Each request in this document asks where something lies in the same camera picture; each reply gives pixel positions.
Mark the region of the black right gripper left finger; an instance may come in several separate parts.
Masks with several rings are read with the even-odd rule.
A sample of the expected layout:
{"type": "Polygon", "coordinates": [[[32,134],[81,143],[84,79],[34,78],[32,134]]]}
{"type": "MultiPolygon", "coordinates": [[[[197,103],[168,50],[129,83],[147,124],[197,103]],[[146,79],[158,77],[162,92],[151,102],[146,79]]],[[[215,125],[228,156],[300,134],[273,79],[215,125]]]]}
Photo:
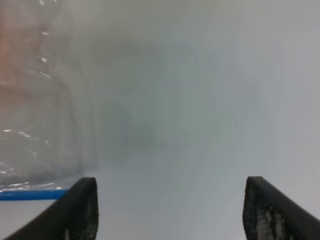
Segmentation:
{"type": "Polygon", "coordinates": [[[4,200],[54,200],[7,240],[95,240],[99,228],[96,178],[83,177],[69,189],[5,191],[4,200]]]}

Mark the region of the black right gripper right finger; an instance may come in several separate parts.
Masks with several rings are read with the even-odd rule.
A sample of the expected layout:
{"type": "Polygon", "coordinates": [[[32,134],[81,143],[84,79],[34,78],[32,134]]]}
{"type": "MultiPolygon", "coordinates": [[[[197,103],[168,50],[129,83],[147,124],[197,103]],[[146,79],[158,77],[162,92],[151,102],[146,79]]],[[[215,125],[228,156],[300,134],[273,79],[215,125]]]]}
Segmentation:
{"type": "Polygon", "coordinates": [[[248,240],[320,238],[320,220],[261,176],[246,180],[242,222],[248,240]]]}

